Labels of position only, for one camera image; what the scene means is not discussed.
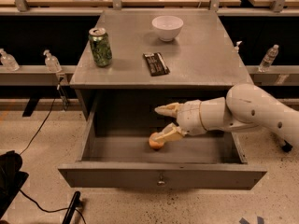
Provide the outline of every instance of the water bottle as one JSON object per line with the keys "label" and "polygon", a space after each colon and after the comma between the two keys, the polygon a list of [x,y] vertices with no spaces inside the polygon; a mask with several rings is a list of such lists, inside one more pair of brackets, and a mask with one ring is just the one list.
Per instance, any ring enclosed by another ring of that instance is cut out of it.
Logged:
{"label": "water bottle", "polygon": [[259,72],[266,72],[269,70],[269,67],[278,56],[278,47],[279,45],[274,45],[273,48],[267,51],[260,63]]}
{"label": "water bottle", "polygon": [[52,56],[48,49],[44,51],[44,55],[47,56],[45,59],[45,64],[48,67],[50,72],[56,73],[63,70],[56,56]]}
{"label": "water bottle", "polygon": [[16,71],[20,68],[17,61],[12,55],[7,54],[3,49],[0,49],[0,54],[0,61],[8,71]]}

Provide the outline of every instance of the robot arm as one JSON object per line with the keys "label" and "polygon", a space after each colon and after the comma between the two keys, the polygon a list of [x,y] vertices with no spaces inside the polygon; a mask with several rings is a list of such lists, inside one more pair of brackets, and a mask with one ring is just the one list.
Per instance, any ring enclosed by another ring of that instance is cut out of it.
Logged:
{"label": "robot arm", "polygon": [[159,106],[160,115],[177,119],[179,126],[170,124],[149,138],[151,147],[158,149],[167,141],[185,135],[198,135],[212,130],[247,132],[264,126],[292,144],[299,143],[299,113],[276,100],[262,89],[250,85],[233,86],[224,97],[208,101],[189,101]]}

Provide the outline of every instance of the speckled floor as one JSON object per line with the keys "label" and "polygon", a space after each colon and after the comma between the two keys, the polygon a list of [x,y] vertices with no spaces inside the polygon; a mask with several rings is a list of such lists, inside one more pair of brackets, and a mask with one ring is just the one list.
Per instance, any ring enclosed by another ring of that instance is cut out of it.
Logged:
{"label": "speckled floor", "polygon": [[[22,111],[13,107],[10,101],[0,109],[1,154],[23,151],[48,114],[37,108],[31,117],[23,118]],[[56,105],[21,155],[21,170],[29,174],[22,190],[47,210],[67,207],[79,190],[87,224],[262,223],[257,217],[265,224],[299,223],[299,147],[284,153],[266,129],[239,134],[249,164],[268,171],[252,190],[72,189],[57,167],[75,161],[84,127],[81,111],[64,112]],[[19,193],[2,219],[11,224],[62,223],[64,211],[44,213]],[[83,221],[75,214],[72,223]]]}

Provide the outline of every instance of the soda can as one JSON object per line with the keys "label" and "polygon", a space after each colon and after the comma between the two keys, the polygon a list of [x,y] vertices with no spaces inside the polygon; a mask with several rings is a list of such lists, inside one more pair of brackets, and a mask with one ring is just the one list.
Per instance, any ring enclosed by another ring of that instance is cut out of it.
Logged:
{"label": "soda can", "polygon": [[99,67],[105,67],[111,64],[112,51],[105,28],[92,28],[89,32],[88,38],[96,65]]}

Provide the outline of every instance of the drawer front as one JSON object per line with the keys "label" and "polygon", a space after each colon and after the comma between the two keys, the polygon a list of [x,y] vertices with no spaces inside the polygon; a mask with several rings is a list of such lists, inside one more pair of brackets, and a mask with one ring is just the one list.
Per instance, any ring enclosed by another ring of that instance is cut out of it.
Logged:
{"label": "drawer front", "polygon": [[143,164],[81,161],[59,171],[72,188],[252,189],[265,175],[245,164]]}

